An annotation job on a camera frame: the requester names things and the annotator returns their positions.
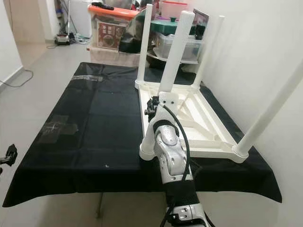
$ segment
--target black clamp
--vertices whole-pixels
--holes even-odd
[[[148,122],[156,115],[157,106],[159,103],[159,96],[153,96],[147,102],[147,109],[144,111],[144,115],[148,115]]]
[[[8,151],[5,154],[5,157],[0,157],[0,165],[7,164],[9,166],[12,166],[17,158],[17,148],[15,147],[15,144],[12,144],[9,146]]]

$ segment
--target clear tape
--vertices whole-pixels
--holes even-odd
[[[50,122],[46,122],[42,129],[38,143],[56,143],[60,135],[74,135],[79,131],[77,124],[68,124],[66,115],[55,115]]]
[[[78,80],[78,79],[101,82],[103,80],[103,77],[94,76],[94,75],[78,75],[78,76],[73,76],[71,80]]]

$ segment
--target black fabric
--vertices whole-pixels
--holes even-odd
[[[194,181],[176,181],[164,184],[166,203],[175,207],[199,203]]]
[[[147,69],[145,80],[159,82],[163,71]],[[142,126],[137,69],[81,63],[15,172],[3,203],[74,192],[159,192],[159,162],[139,158]],[[178,72],[176,83],[191,84],[194,73]],[[212,92],[201,92],[239,142],[243,134]],[[252,148],[242,164],[227,159],[193,158],[197,191],[252,192],[278,202],[281,193],[271,168]]]

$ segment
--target cable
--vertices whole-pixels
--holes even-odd
[[[167,212],[165,213],[165,216],[164,216],[164,218],[163,218],[163,220],[162,220],[162,222],[161,222],[161,224],[160,224],[160,227],[164,227],[167,218],[169,217],[170,213],[173,211],[173,209],[174,209],[174,207],[175,207],[175,204],[176,204],[176,203],[175,203],[174,201],[171,203],[169,209],[168,209]]]
[[[11,84],[8,84],[8,83],[6,83],[6,82],[3,82],[3,81],[1,81],[0,80],[0,82],[2,83],[2,84],[5,84],[6,86],[9,86],[9,87],[22,87],[23,85],[25,85],[28,81],[30,81],[33,77],[34,77],[34,72],[33,71],[31,71],[31,70],[24,70],[24,71],[26,71],[26,72],[31,72],[31,76],[30,76],[30,78],[29,79],[27,79],[26,81],[24,81],[22,84],[20,84],[20,85],[11,85]]]
[[[60,0],[61,1],[61,3],[63,3],[63,9],[65,10],[65,12],[68,14],[68,7],[67,7],[67,5],[66,5],[66,2],[65,2],[65,0]],[[72,20],[72,17],[70,16],[70,19],[71,19],[71,22],[72,22],[72,25],[74,26],[74,28],[75,28],[75,32],[76,33],[78,33],[78,31],[77,31],[77,28],[76,28],[76,26],[75,26],[75,24],[74,24],[74,21]]]
[[[50,46],[47,46],[46,48],[47,49],[55,49],[58,45],[50,45]]]
[[[79,33],[75,35],[75,41],[79,44],[89,44],[90,43],[90,38],[85,38],[81,36]]]
[[[186,146],[186,164],[185,164],[185,169],[184,169],[184,173],[183,173],[183,176],[182,176],[182,179],[181,181],[185,181],[186,179],[186,175],[187,173],[189,172],[189,160],[190,160],[190,151],[189,151],[189,143],[188,143],[188,139],[187,139],[187,136],[185,134],[185,131],[180,123],[180,121],[178,120],[178,118],[176,117],[176,115],[166,106],[166,105],[163,105],[161,103],[159,103],[159,105],[161,105],[164,109],[167,110],[167,112],[169,112],[169,114],[174,118],[174,120],[176,121],[178,127],[180,128],[181,130],[181,133],[183,135],[183,138],[184,138],[184,142],[185,142],[185,146]],[[165,222],[168,218],[168,216],[170,215],[170,213],[173,211],[175,207],[175,202],[173,201],[169,207],[169,209],[167,210],[167,212],[165,213],[165,216],[160,224],[160,227],[164,227],[165,225]]]
[[[182,132],[182,135],[183,135],[183,138],[184,138],[184,142],[185,142],[185,146],[186,146],[186,156],[187,156],[187,159],[186,159],[186,165],[185,165],[185,170],[184,170],[184,173],[183,173],[183,176],[182,176],[182,181],[184,181],[186,179],[186,175],[187,175],[187,172],[189,171],[189,160],[190,160],[190,150],[189,150],[189,143],[188,143],[188,139],[187,139],[187,136],[185,134],[185,131],[180,123],[180,121],[178,120],[178,118],[176,117],[176,115],[166,106],[166,105],[162,105],[159,103],[159,105],[161,105],[164,109],[166,109],[169,114],[174,118],[174,120],[176,121],[177,125],[179,126],[181,132]],[[202,166],[200,166],[197,162],[195,162],[194,160],[191,159],[191,161],[197,165],[199,167],[199,169],[196,171],[197,172],[200,172],[203,168]],[[169,209],[167,210],[167,212],[165,213],[165,216],[160,224],[160,227],[164,227],[165,225],[165,222],[168,218],[168,216],[170,215],[170,213],[173,211],[175,207],[175,202],[173,201],[169,207]],[[205,217],[206,217],[206,220],[207,222],[210,224],[211,227],[215,227],[215,225],[212,223],[212,221],[209,219],[208,215],[205,213]]]
[[[59,34],[61,33],[66,33],[65,27],[67,26],[67,22],[64,23],[64,25],[61,26],[60,30],[59,30]]]
[[[216,226],[213,224],[213,222],[209,219],[209,217],[208,217],[208,215],[205,213],[205,211],[204,211],[204,214],[205,214],[205,217],[206,217],[206,220],[207,220],[208,224],[209,224],[211,227],[216,227]]]

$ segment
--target silver robot arm segment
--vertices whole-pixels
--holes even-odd
[[[167,221],[172,226],[209,227],[190,168],[185,180],[181,180],[187,156],[176,131],[171,125],[161,125],[155,131],[154,151],[160,163],[166,201],[168,208],[174,207]]]

